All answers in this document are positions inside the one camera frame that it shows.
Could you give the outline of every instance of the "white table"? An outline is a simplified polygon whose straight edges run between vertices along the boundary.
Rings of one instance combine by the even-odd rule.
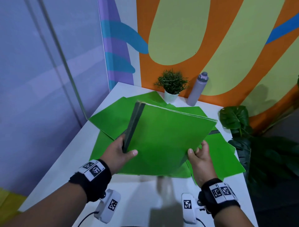
[[[151,91],[146,88],[117,83],[95,113],[123,96],[131,97]],[[178,97],[173,104],[177,107],[188,106],[186,99],[182,97]],[[196,106],[200,106],[208,117],[218,119],[220,106],[204,102],[197,102]],[[218,121],[216,127],[226,141],[231,139],[230,131],[224,129],[220,121]],[[19,210],[27,210],[65,184],[70,176],[77,171],[78,167],[89,160],[98,134],[99,129],[91,122],[86,122]],[[225,178],[224,181],[234,190],[244,213],[253,225],[257,226],[243,174]],[[159,178],[143,175],[115,174],[108,188],[117,190],[121,194],[121,201],[110,223],[106,225],[94,217],[88,217],[81,226],[189,226],[183,223],[181,195],[182,193],[191,193],[197,198],[199,193],[199,188],[192,178]],[[78,226],[87,214],[95,211],[98,204],[98,201],[88,203],[73,226]],[[208,215],[205,211],[199,212],[199,218],[207,227],[214,226],[211,215]]]

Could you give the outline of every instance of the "right hand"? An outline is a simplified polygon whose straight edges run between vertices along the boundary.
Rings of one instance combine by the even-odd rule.
[[[189,148],[188,159],[192,165],[194,179],[200,188],[208,180],[218,178],[210,156],[209,145],[206,141],[203,141],[202,148],[198,147],[195,152]]]

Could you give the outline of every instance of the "gray water bottle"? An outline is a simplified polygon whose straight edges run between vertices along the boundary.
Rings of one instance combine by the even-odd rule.
[[[208,82],[208,79],[209,77],[207,72],[202,72],[201,74],[199,74],[187,100],[187,104],[189,106],[195,106],[196,102],[198,101],[200,95],[202,94],[202,91],[204,90]]]

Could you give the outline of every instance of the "black cable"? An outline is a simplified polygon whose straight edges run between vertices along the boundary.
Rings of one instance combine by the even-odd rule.
[[[200,221],[203,224],[203,226],[206,227],[205,224],[199,218],[196,218],[196,220]]]
[[[89,215],[92,215],[92,214],[98,214],[99,212],[98,211],[94,211],[94,212],[91,212],[90,214],[86,215],[85,218],[83,218],[83,220],[80,222],[80,224],[78,225],[78,227],[82,224],[82,222],[89,216]]]

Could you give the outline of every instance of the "white clamp mount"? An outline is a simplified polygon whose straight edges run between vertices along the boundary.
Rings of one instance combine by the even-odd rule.
[[[119,202],[120,194],[115,190],[107,189],[105,197],[100,199],[100,203],[95,210],[99,213],[94,214],[94,217],[107,224],[112,219]]]
[[[197,210],[205,210],[204,206],[199,206],[193,195],[189,193],[182,194],[183,218],[187,224],[196,224]]]

